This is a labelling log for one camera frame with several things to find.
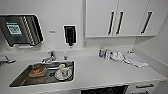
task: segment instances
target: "wall-mounted dispenser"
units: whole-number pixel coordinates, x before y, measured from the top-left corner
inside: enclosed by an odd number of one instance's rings
[[[76,30],[75,26],[64,26],[65,29],[65,38],[66,43],[69,43],[69,46],[72,47],[76,43]]]
[[[43,41],[35,15],[0,15],[0,29],[10,47],[14,44],[35,46]]]

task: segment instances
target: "drawer handle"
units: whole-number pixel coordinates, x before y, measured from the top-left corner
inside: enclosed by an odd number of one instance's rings
[[[113,24],[113,17],[114,17],[114,12],[111,12],[111,21],[110,21],[110,28],[109,28],[108,36],[111,34],[111,27],[112,27],[112,24]]]
[[[147,88],[147,87],[154,87],[154,85],[153,84],[149,84],[149,85],[136,86],[136,88]]]
[[[148,91],[145,92],[137,92],[137,93],[132,93],[132,94],[149,94]]]
[[[121,27],[121,21],[122,21],[122,18],[123,18],[123,14],[124,14],[123,12],[120,12],[120,20],[119,20],[118,29],[117,29],[116,34],[120,33],[120,27]]]
[[[146,30],[146,27],[148,26],[151,15],[152,15],[152,12],[148,12],[148,17],[146,19],[146,22],[145,22],[145,25],[144,25],[144,28],[143,28],[141,34],[145,33],[145,30]]]

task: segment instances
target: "white cabinet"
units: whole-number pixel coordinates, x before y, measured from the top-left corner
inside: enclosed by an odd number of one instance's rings
[[[86,37],[136,36],[148,0],[85,0]]]
[[[136,36],[147,4],[148,0],[119,0],[113,36]]]
[[[151,94],[159,81],[145,81],[130,83],[126,94]]]
[[[114,25],[118,0],[86,0],[86,37],[107,37]]]
[[[138,36],[157,35],[168,13],[168,0],[150,0]]]

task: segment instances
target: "stainless steel sink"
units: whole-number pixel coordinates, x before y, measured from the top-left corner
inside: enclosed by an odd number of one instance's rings
[[[55,72],[59,70],[59,65],[65,64],[66,67],[72,68],[72,75],[66,80],[58,80],[55,77]],[[29,73],[34,67],[46,67],[47,72],[42,77],[30,77]],[[74,77],[74,61],[53,61],[51,63],[38,63],[34,65],[29,65],[9,86],[18,87],[18,86],[28,86],[28,85],[37,85],[37,84],[49,84],[49,83],[58,83],[58,82],[67,82],[72,81]]]

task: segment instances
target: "wall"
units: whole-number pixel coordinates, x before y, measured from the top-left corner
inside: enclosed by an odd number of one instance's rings
[[[73,49],[82,48],[82,0],[1,0],[0,15],[35,14],[41,26],[44,41],[37,47],[18,49],[6,45],[0,33],[0,51],[46,51],[70,49],[65,43],[64,25],[76,25],[77,44]]]
[[[168,15],[158,35],[137,37],[134,48],[168,66]]]
[[[157,36],[137,37],[133,48],[157,60],[158,62],[152,62],[150,66],[168,77],[168,15]],[[167,88],[167,81],[160,82],[153,94],[167,94]]]
[[[128,47],[132,49],[136,37],[124,38],[89,38],[83,39],[82,0],[0,0],[0,15],[35,14],[41,26],[44,41],[32,48],[10,48],[0,31],[0,52],[45,52],[49,50],[80,50],[95,47]],[[64,25],[76,25],[77,43],[73,49],[65,44]]]

